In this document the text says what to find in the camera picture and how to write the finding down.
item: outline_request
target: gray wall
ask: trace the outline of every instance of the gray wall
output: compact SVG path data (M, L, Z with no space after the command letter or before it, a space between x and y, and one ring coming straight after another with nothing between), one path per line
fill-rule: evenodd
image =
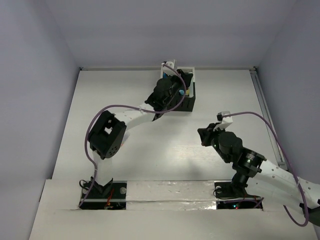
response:
M0 1L0 239L28 239L79 69L41 0Z
M87 66L257 66L296 0L47 0Z
M317 184L319 66L320 1L298 0L259 65L258 74L274 127L297 173Z

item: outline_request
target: white table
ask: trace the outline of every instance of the white table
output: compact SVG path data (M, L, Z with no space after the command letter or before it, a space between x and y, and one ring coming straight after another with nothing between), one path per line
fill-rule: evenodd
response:
M47 180L30 239L317 239L312 224L294 225L280 205L242 210L77 210L80 179L92 164L84 136L92 117L111 104L140 105L160 71L81 71L52 180ZM113 158L115 180L229 180L235 174L212 147L202 147L197 129L217 121L221 111L253 111L260 105L248 70L196 70L192 113L172 112L130 131ZM112 109L120 112L123 109ZM276 163L265 124L236 116L228 128L243 145ZM296 216L302 222L303 216Z

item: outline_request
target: wall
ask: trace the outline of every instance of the wall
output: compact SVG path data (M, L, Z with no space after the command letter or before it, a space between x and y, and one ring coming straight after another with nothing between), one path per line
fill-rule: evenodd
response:
M258 68L274 127L289 158L302 178L317 184L320 184L319 13L319 0L298 0Z
M47 0L82 67L257 66L296 0Z
M79 68L44 1L0 2L0 239L29 239Z

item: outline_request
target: screw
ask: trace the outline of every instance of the screw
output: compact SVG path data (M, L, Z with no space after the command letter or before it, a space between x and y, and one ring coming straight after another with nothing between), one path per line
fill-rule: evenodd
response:
M121 194L126 194L127 193L127 189L125 187L121 187L120 188L120 193Z

